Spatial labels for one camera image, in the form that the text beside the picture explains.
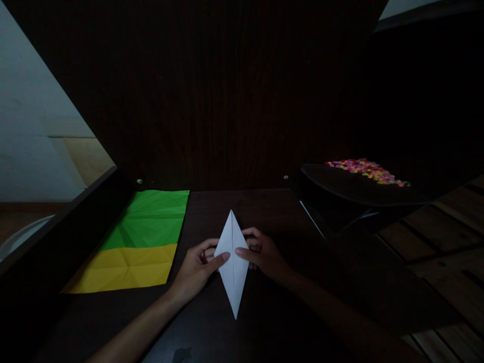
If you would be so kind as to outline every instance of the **tabletop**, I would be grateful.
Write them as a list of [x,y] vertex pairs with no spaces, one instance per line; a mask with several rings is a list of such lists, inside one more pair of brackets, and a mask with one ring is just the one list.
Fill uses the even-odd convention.
[[[219,237],[233,210],[240,227],[256,226],[274,241],[297,271],[342,300],[359,298],[290,189],[191,193],[166,285],[46,301],[60,312],[39,342],[35,361],[83,361],[163,294],[189,247]],[[162,331],[146,362],[266,361],[269,358],[338,360],[351,354],[309,308],[259,270],[247,274],[235,320],[219,275]]]

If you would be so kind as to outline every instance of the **green paper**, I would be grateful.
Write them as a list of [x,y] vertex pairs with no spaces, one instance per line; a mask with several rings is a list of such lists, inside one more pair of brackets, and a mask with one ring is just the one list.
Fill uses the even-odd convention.
[[136,192],[125,215],[99,250],[150,248],[177,243],[189,194],[190,191]]

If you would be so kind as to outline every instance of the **hand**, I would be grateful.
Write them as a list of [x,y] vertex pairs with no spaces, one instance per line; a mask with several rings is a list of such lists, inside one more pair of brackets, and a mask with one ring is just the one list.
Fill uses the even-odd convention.
[[243,235],[253,235],[256,238],[248,238],[249,249],[237,248],[235,253],[250,262],[249,268],[259,266],[261,271],[275,282],[284,285],[289,275],[294,270],[287,264],[277,249],[271,237],[263,234],[257,228],[251,227],[242,231]]
[[210,275],[227,262],[229,252],[213,257],[217,244],[218,238],[210,238],[187,251],[175,281],[166,293],[175,302],[188,303],[202,290]]

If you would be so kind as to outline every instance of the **colorful beads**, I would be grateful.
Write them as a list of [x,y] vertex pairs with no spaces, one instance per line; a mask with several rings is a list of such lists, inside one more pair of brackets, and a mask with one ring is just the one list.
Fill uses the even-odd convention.
[[399,187],[409,187],[410,183],[395,179],[395,175],[381,167],[380,164],[363,159],[348,159],[341,161],[327,161],[326,165],[347,170],[352,174],[361,174],[369,179],[373,179],[378,184],[389,185],[397,184]]

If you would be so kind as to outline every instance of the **forearm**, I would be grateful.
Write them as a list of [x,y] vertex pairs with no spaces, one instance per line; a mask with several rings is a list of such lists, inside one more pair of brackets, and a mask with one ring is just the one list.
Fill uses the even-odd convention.
[[88,362],[130,363],[137,361],[182,306],[182,303],[177,302],[169,293],[166,293],[121,330]]
[[286,287],[313,309],[362,360],[426,362],[403,341],[302,275],[292,274]]

